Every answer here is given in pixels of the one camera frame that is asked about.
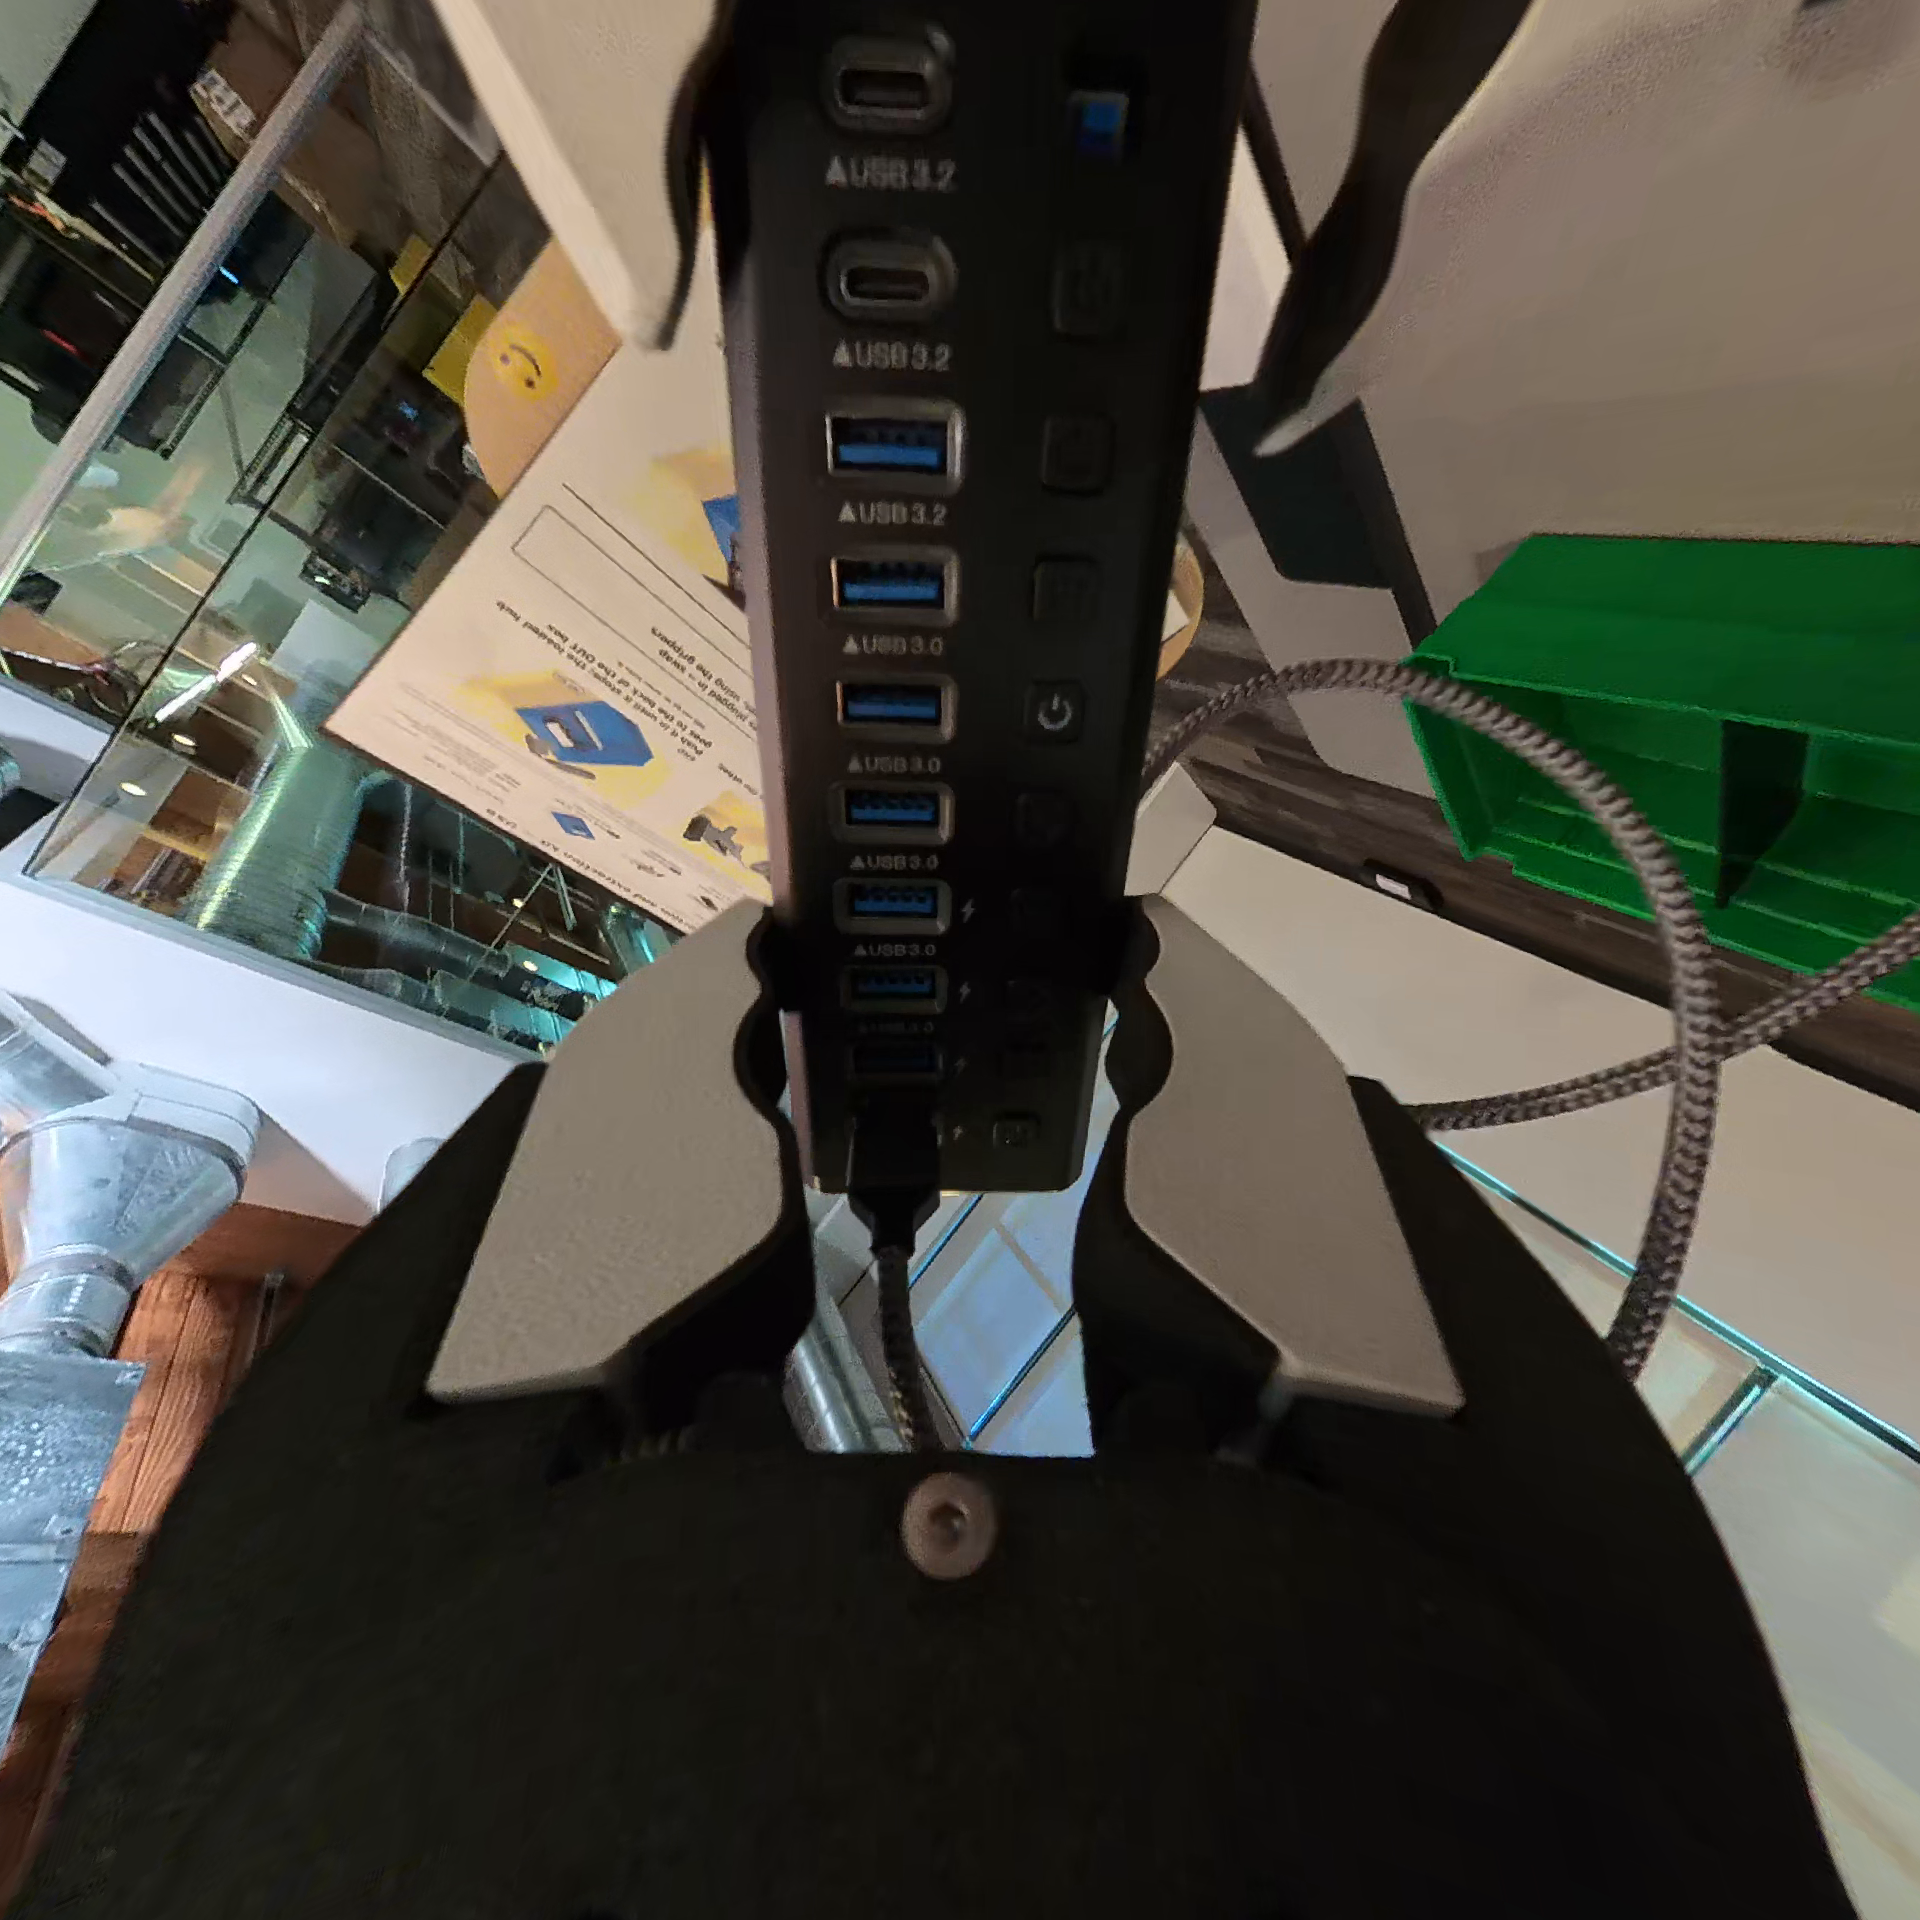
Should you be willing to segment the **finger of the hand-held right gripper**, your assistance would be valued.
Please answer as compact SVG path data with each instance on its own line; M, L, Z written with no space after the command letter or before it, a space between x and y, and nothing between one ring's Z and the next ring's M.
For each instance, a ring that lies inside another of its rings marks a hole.
M1624 230L1723 75L1726 4L1394 4L1264 342L1255 452L1355 406L1481 276L1510 297L1551 230Z
M721 3L438 3L504 153L615 335L670 348L693 279Z

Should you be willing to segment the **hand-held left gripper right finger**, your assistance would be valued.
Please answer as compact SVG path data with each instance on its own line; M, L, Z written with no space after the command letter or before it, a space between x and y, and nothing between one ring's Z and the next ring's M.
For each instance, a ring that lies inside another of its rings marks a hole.
M1095 1426L1136 1398L1200 1426L1294 1401L1461 1411L1343 1060L1163 896L1134 902L1104 1067L1115 1114L1078 1222Z

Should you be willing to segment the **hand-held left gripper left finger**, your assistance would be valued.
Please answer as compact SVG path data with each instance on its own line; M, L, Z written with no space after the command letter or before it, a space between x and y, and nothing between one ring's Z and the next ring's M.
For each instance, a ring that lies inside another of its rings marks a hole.
M737 903L549 1056L425 1393L602 1387L696 1411L782 1385L816 1305L766 915Z

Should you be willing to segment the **black multi-port usb hub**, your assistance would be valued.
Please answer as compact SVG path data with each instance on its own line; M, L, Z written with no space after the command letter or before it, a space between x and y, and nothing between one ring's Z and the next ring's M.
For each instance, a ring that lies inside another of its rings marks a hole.
M1255 4L735 4L705 99L816 1187L1079 1178Z

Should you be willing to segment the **cardboard sheet with smiley sticker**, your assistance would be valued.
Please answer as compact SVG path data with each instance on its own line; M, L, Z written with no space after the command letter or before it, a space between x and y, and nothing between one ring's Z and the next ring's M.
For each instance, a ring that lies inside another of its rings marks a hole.
M457 417L464 500L511 495L618 348L559 239L498 303L474 297L424 370Z

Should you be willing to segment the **green plastic bin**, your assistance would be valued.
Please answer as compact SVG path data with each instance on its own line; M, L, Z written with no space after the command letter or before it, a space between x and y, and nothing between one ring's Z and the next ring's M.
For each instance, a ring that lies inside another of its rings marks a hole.
M1410 663L1624 788L1728 953L1811 976L1917 913L1917 544L1537 536Z

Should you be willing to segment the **glass partition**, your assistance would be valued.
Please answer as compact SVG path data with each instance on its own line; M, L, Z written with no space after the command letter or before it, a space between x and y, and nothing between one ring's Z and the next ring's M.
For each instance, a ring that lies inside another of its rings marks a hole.
M434 8L89 4L16 97L11 863L546 1054L635 913L325 732L497 506L425 361L545 240Z

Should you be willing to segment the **white instruction poster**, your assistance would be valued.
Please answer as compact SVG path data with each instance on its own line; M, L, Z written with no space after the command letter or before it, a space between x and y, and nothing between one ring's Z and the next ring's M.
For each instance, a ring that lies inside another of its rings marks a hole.
M826 611L827 766L803 811L872 888L947 881L969 697L954 561L973 424L942 343L830 338L801 420L839 538ZM723 369L622 350L488 528L325 722L674 928L776 888Z

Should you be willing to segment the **galvanised metal air duct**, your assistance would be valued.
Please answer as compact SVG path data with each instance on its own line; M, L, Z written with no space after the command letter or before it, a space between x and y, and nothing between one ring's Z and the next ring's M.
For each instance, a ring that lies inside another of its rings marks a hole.
M3 1743L57 1627L142 1366L146 1281L240 1198L253 1100L117 1064L3 996Z

